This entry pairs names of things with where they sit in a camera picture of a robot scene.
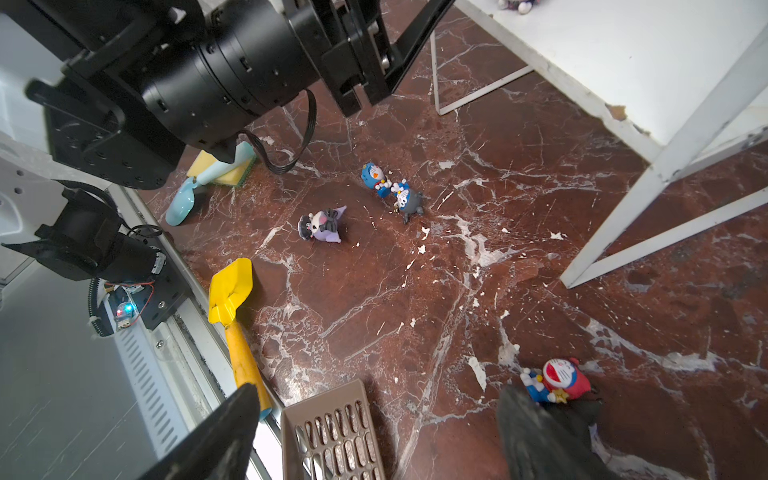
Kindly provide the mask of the black purple Kuromi figure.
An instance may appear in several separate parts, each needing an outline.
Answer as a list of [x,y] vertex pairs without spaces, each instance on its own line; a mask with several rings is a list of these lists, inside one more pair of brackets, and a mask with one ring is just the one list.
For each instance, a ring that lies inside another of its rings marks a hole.
[[520,15],[527,15],[537,4],[538,0],[498,0],[500,10],[515,11]]

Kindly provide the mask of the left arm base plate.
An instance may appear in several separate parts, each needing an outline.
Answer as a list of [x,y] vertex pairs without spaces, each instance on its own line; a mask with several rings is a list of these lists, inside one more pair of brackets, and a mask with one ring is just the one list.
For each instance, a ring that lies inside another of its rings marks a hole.
[[155,330],[176,312],[190,296],[191,290],[181,272],[162,250],[157,252],[156,265],[150,277],[143,281],[121,284],[125,303],[132,306],[127,320],[121,320],[120,329],[127,329],[142,323],[147,330]]

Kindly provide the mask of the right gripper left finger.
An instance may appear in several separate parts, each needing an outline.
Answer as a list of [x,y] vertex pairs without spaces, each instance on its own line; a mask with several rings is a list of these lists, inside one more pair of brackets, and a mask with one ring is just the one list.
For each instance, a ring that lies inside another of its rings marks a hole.
[[244,479],[260,417],[257,388],[239,387],[144,479]]

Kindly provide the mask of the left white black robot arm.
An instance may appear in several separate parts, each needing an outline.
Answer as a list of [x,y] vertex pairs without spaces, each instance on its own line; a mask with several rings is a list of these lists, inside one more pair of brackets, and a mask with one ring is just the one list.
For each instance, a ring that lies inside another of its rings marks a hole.
[[56,163],[139,190],[162,187],[187,147],[231,163],[248,126],[322,81],[345,116],[356,88],[393,94],[439,21],[430,1],[390,40],[376,1],[5,1],[1,11],[62,63],[22,84]]

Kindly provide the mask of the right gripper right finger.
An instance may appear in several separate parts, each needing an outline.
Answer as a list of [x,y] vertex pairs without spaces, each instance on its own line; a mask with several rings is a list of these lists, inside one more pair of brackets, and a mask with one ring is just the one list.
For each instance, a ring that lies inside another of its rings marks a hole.
[[603,402],[539,404],[505,387],[496,409],[502,451],[512,479],[616,479],[592,449],[591,428]]

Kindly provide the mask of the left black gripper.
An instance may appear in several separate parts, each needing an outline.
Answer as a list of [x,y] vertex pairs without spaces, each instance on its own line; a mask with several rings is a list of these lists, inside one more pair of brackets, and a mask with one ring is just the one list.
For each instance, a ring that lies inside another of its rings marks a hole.
[[322,81],[338,108],[393,94],[451,7],[429,1],[395,42],[377,1],[227,1],[195,39],[165,49],[141,76],[146,107],[175,137],[232,150],[247,125]]

